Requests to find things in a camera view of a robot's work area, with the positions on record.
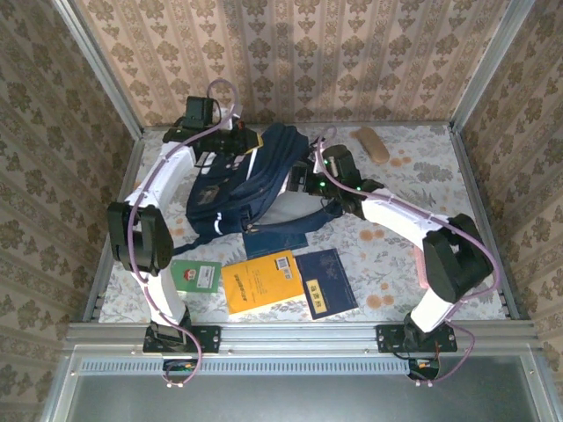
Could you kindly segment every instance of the robotic arm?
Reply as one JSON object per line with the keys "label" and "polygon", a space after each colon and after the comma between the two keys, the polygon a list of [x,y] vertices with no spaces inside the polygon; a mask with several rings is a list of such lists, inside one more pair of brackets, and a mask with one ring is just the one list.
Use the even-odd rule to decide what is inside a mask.
{"label": "robotic arm", "polygon": [[[163,217],[181,180],[203,152],[240,156],[261,145],[260,136],[246,128],[234,115],[230,127],[203,136],[193,147],[178,149],[180,141],[212,126],[213,103],[211,98],[188,98],[186,117],[181,121],[181,127],[174,127],[166,133],[159,159],[145,180],[124,202],[114,202],[108,208],[113,257],[133,272],[128,221],[135,209],[132,204],[140,201],[134,225],[140,224],[141,230],[133,232],[133,250],[138,269],[148,280],[139,280],[139,283],[151,305],[151,324],[143,348],[145,352],[192,352],[193,345],[177,330],[178,327],[192,331],[204,345],[205,352],[218,351],[216,339],[220,327],[192,327],[186,305],[175,289],[167,268],[172,260],[173,242]],[[458,301],[492,271],[491,263],[482,251],[442,226],[453,226],[481,242],[474,222],[467,215],[428,217],[423,209],[403,200],[394,200],[395,196],[380,183],[362,179],[354,159],[343,145],[324,149],[322,160],[324,165],[320,167],[325,173],[294,167],[288,175],[288,190],[337,200],[346,212],[392,229],[424,253],[429,289],[406,316],[398,337],[393,340],[395,346],[385,350],[385,345],[381,344],[379,350],[417,352],[426,351],[425,344],[434,347],[433,336],[444,327],[446,318],[455,310]],[[205,337],[208,331],[213,340]],[[397,341],[401,343],[400,350],[396,347]]]}
{"label": "robotic arm", "polygon": [[[462,298],[493,270],[492,261],[467,238],[482,244],[474,221],[463,214],[453,218],[432,215],[397,199],[380,183],[362,179],[351,153],[343,145],[322,150],[322,162],[317,172],[292,169],[289,180],[300,180],[304,192],[335,199],[346,212],[395,231],[423,252],[429,289],[406,316],[403,327],[391,330],[394,338],[387,336],[378,344],[379,351],[434,350],[435,335],[446,331],[447,338],[451,333],[445,324],[447,318],[455,312]],[[293,190],[300,189],[297,185],[289,184]]]}

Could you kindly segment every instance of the blue booklet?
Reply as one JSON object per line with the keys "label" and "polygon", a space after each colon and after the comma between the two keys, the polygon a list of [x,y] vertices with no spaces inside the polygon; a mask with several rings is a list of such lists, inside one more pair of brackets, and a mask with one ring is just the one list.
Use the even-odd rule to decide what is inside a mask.
{"label": "blue booklet", "polygon": [[264,257],[281,251],[292,251],[294,249],[308,246],[305,234],[286,233],[243,233],[245,241],[246,257],[254,259]]}
{"label": "blue booklet", "polygon": [[296,262],[313,319],[358,307],[335,249],[298,255]]}

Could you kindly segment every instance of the book cover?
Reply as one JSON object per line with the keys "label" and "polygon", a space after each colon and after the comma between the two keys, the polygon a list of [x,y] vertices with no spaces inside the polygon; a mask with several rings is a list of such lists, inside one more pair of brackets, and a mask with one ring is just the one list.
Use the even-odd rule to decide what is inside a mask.
{"label": "book cover", "polygon": [[309,245],[303,233],[243,233],[243,240],[248,259],[281,251],[293,251]]}
{"label": "book cover", "polygon": [[170,272],[176,290],[194,293],[217,293],[221,263],[176,259],[172,261]]}
{"label": "book cover", "polygon": [[299,255],[296,263],[313,319],[358,307],[335,249]]}
{"label": "book cover", "polygon": [[303,295],[291,251],[251,259],[221,270],[230,314],[253,311]]}

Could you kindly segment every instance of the green card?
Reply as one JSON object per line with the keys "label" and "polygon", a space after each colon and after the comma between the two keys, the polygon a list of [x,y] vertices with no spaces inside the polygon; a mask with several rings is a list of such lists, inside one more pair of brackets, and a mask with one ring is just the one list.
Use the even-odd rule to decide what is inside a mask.
{"label": "green card", "polygon": [[178,259],[172,261],[171,273],[181,292],[217,293],[221,263]]}

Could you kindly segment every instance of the floral wallpaper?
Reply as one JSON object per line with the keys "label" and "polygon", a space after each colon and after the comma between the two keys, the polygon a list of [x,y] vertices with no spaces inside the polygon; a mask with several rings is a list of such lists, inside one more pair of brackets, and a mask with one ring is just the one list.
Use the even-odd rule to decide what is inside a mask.
{"label": "floral wallpaper", "polygon": [[463,136],[563,397],[563,2],[537,0]]}
{"label": "floral wallpaper", "polygon": [[249,122],[449,120],[508,0],[77,4],[138,119],[158,126],[218,77]]}
{"label": "floral wallpaper", "polygon": [[0,2],[0,420],[35,420],[133,140],[50,2]]}

